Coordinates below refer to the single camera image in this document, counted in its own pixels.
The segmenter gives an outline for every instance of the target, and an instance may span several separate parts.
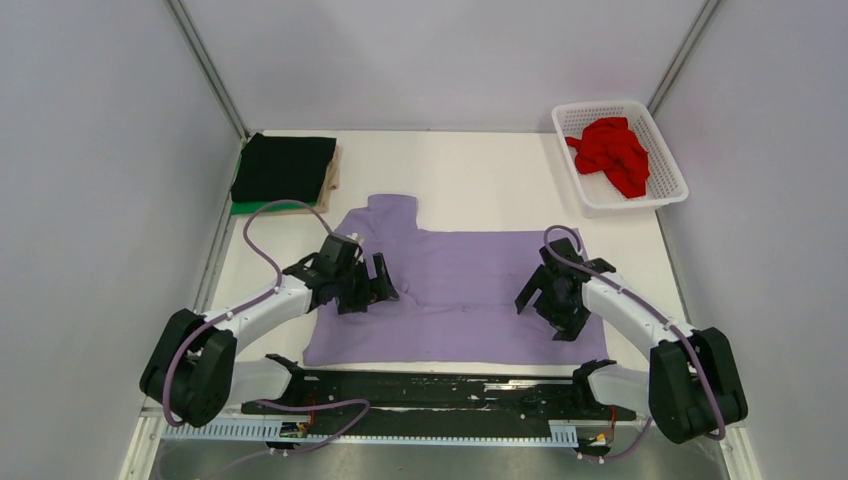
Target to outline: metal frame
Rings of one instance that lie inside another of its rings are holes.
[[[706,0],[701,7],[694,22],[686,33],[680,47],[669,64],[665,74],[657,86],[647,107],[652,115],[656,114],[662,106],[665,98],[668,95],[674,82],[677,80],[683,67],[691,57],[695,50],[698,41],[702,38],[703,33],[714,19],[718,7],[723,4],[724,0]],[[232,98],[227,93],[227,90],[215,68],[205,46],[201,40],[194,23],[191,20],[185,5],[182,0],[164,0],[168,6],[174,21],[182,32],[186,43],[188,44],[193,56],[198,62],[204,77],[206,78],[209,87],[215,95],[221,109],[227,117],[233,130],[237,133],[242,142],[246,142],[250,136],[241,115],[239,114]],[[205,266],[203,267],[203,276],[195,296],[194,308],[203,311],[209,308],[212,297],[214,295],[218,278],[220,276],[224,257],[232,238],[235,220],[230,215],[232,202],[227,198],[221,210],[221,215],[218,220],[218,225],[215,229],[215,237],[210,248],[209,255]],[[662,219],[659,216],[660,227],[662,230]],[[666,241],[666,249],[669,249],[668,239],[663,231],[663,238]],[[255,421],[256,417],[243,418],[245,416],[238,412],[225,412],[224,417],[230,422]],[[587,422],[583,426],[591,426],[592,422]],[[167,425],[161,416],[161,408],[145,407],[139,415],[135,433],[132,437],[130,447],[127,451],[124,464],[121,468],[121,480],[146,480],[149,478],[150,472],[155,463],[159,442],[162,435],[165,433]],[[748,439],[747,429],[744,426],[737,428],[729,428],[728,436],[722,442],[722,452],[727,465],[731,480],[761,480],[759,468],[756,459],[753,455],[750,441]]]
[[[659,111],[666,96],[668,96],[668,92],[671,90],[672,85],[674,85],[674,82],[677,80],[677,76],[680,74],[680,71],[683,70],[683,67],[686,65],[689,57],[692,56],[692,52],[695,51],[695,47],[707,27],[710,25],[713,18],[715,18],[715,13],[718,11],[718,7],[720,7],[723,3],[724,0],[706,0],[704,5],[701,6],[701,11],[698,12],[698,16],[695,17],[695,21],[692,22],[692,26],[690,26],[689,31],[686,32],[686,36],[683,37],[683,41],[680,43],[680,48],[678,48],[677,53],[674,54],[674,58],[668,65],[665,75],[663,75],[662,80],[660,80],[660,84],[657,86],[656,91],[654,91],[654,95],[648,102],[647,107],[648,111],[651,112],[651,115],[656,115]]]
[[[230,440],[241,442],[280,442],[280,443],[319,443],[330,435],[309,435],[305,438],[282,436],[280,417],[253,418],[216,418],[200,428],[191,426],[165,427],[163,440]],[[498,447],[537,447],[567,448],[578,447],[577,427],[563,421],[550,420],[551,435],[534,438],[493,438],[493,437],[405,437],[391,435],[342,435],[337,443],[361,445],[446,445],[455,447],[498,446]]]
[[[244,124],[244,120],[242,120],[241,115],[239,115],[238,109],[236,109],[232,98],[230,98],[230,95],[227,93],[227,89],[224,87],[224,82],[221,81],[221,76],[218,74],[218,70],[215,69],[212,59],[209,58],[209,54],[206,52],[206,47],[203,46],[203,41],[200,39],[200,34],[197,32],[194,22],[191,21],[191,16],[189,15],[188,10],[186,10],[182,0],[164,0],[164,2],[171,11],[171,15],[174,17],[174,22],[177,24],[180,32],[182,32],[183,37],[185,37],[186,43],[191,49],[192,55],[194,55],[198,66],[200,66],[204,77],[206,77],[206,81],[209,82],[209,88],[211,88],[212,93],[215,94],[215,98],[218,100],[221,110],[224,111],[227,121],[230,122],[230,125],[232,125],[233,130],[236,131],[239,138],[241,138],[242,141],[246,140],[249,136],[247,126]]]

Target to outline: purple cloth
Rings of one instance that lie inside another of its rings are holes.
[[[532,306],[515,313],[515,297],[541,264],[542,232],[430,232],[418,228],[417,211],[415,197],[373,195],[336,229],[363,236],[372,276],[371,254],[383,252],[400,301],[346,315],[334,304],[320,307],[306,365],[579,365],[607,358],[596,315],[575,342],[562,342],[552,340],[556,331]]]

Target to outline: metal floor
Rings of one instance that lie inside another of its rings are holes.
[[[616,435],[618,449],[624,449],[636,429],[622,426]],[[202,440],[163,442],[160,449],[165,453],[151,480],[206,480],[244,455],[267,450],[261,443]],[[554,448],[337,444],[303,456],[263,456],[211,478],[723,480],[729,476],[717,442],[700,438],[674,445],[652,429],[633,455],[604,465],[578,461],[573,453]]]

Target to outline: folded black cloth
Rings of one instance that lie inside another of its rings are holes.
[[[257,133],[241,151],[233,202],[318,200],[336,139],[326,137],[266,137]]]

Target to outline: white table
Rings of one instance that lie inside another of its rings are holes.
[[[634,290],[677,318],[683,310],[653,213],[604,219],[580,216],[557,138],[530,133],[271,131],[266,135],[338,138],[341,188],[324,217],[335,227],[369,195],[404,193],[419,199],[418,225],[438,231],[544,230],[552,224],[580,229],[591,258],[615,265]],[[273,272],[241,237],[237,220],[213,307],[227,306],[266,285]],[[281,267],[316,250],[326,235],[311,215],[269,215],[251,226],[251,238]],[[253,360],[278,353],[302,360],[315,313],[291,320],[241,353]],[[610,358],[647,370],[645,358],[605,322]],[[481,374],[570,375],[577,366],[486,363],[368,363],[333,368]]]

